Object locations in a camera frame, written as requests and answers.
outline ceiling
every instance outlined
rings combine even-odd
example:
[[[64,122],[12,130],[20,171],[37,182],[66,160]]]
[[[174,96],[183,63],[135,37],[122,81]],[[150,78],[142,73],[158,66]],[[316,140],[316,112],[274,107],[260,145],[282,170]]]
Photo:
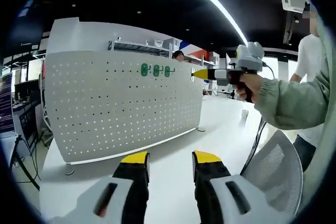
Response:
[[[17,13],[27,0],[8,2],[0,22],[2,47]],[[296,51],[308,34],[301,15],[282,9],[281,0],[219,0],[249,41],[264,47]],[[294,15],[299,23],[294,23]],[[79,16],[81,21],[110,22],[142,27],[186,40],[206,50],[225,52],[243,41],[225,16],[209,0],[35,0],[27,17],[39,19],[50,31],[54,19]],[[290,44],[284,44],[291,24]]]

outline white pegboard panel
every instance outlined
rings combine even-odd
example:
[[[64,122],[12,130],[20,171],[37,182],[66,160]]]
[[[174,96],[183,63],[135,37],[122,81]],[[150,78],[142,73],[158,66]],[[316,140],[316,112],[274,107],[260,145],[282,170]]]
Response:
[[[155,77],[155,65],[175,71]],[[191,73],[200,68],[135,52],[48,54],[47,113],[64,161],[121,156],[196,128],[203,81]]]

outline mesh chair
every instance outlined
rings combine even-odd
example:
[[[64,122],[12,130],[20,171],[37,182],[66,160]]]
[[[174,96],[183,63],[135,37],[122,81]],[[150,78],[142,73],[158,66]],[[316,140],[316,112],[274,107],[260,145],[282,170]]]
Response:
[[[277,131],[242,173],[279,212],[295,215],[301,200],[303,172],[299,156],[282,131]]]

